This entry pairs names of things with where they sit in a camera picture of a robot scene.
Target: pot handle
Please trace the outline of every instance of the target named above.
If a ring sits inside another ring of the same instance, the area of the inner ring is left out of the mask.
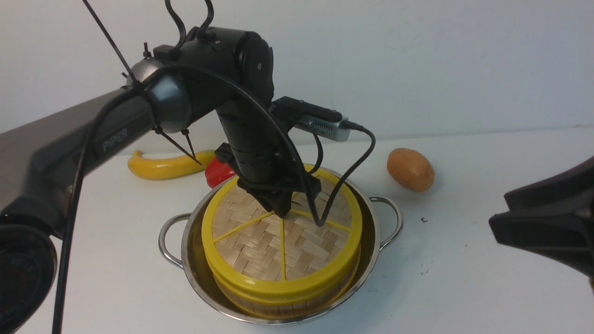
[[[396,238],[400,235],[400,232],[402,232],[402,226],[404,225],[404,219],[402,218],[402,214],[400,213],[400,209],[398,209],[398,205],[396,205],[396,203],[386,197],[381,197],[381,196],[373,196],[369,198],[373,203],[376,202],[380,202],[380,203],[385,203],[387,205],[389,205],[393,210],[394,213],[396,214],[396,229],[394,230],[394,232],[392,232],[392,234],[384,241],[381,242],[380,244],[380,251],[382,251],[384,248],[388,247],[392,242],[394,242],[394,240],[396,240]]]
[[[163,225],[163,227],[161,228],[161,232],[159,233],[159,251],[161,252],[161,255],[165,258],[165,260],[167,260],[169,263],[171,263],[172,265],[183,269],[184,268],[184,264],[182,263],[182,260],[178,259],[177,257],[173,256],[168,250],[167,247],[165,246],[165,235],[167,234],[167,231],[169,231],[169,228],[171,226],[173,226],[173,224],[178,223],[178,222],[182,222],[184,220],[188,220],[190,217],[189,213],[184,213],[183,215],[177,215],[169,220],[167,220],[167,222],[165,222],[165,225]]]

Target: bamboo steamer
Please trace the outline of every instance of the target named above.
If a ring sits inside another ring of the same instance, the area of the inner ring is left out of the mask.
[[[319,170],[322,212],[338,178]],[[362,216],[343,185],[324,226],[312,220],[304,194],[295,193],[283,218],[227,182],[206,208],[202,241],[215,281],[248,314],[286,319],[318,311],[351,285],[359,263]]]

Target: white wall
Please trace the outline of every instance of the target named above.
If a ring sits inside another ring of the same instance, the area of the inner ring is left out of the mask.
[[[175,44],[162,0],[91,0],[129,62]],[[200,0],[174,0],[188,28]],[[214,0],[214,26],[259,32],[276,96],[346,114],[382,138],[594,125],[592,0]],[[0,4],[0,132],[119,87],[80,0]],[[224,135],[214,114],[198,147]],[[292,134],[296,141],[310,140]],[[170,149],[152,134],[136,147]]]

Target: banana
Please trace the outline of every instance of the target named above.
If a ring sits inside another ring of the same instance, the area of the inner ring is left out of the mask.
[[[183,155],[168,159],[146,159],[142,152],[134,151],[128,159],[128,169],[143,179],[170,179],[200,172],[214,158],[213,150],[196,152],[195,157],[202,165],[189,156]]]

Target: potato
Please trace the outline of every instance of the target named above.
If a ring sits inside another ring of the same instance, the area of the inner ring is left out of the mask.
[[[387,169],[396,182],[414,191],[431,188],[435,180],[435,171],[429,160],[419,152],[403,147],[390,152]]]

